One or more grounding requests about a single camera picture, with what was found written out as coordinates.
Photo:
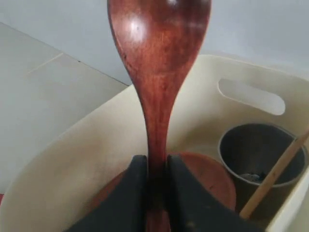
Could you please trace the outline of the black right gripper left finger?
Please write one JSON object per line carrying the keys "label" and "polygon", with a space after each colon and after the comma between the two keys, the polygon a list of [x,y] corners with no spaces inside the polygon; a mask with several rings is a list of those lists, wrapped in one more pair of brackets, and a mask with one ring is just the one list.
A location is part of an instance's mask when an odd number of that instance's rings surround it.
{"label": "black right gripper left finger", "polygon": [[144,232],[147,157],[136,155],[119,184],[93,211],[68,232]]}

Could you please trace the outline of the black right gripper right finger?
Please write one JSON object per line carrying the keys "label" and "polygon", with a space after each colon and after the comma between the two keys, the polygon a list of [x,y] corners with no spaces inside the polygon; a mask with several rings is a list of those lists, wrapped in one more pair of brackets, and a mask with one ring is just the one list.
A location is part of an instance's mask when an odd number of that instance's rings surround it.
{"label": "black right gripper right finger", "polygon": [[262,232],[213,197],[178,155],[167,157],[167,212],[172,232]]}

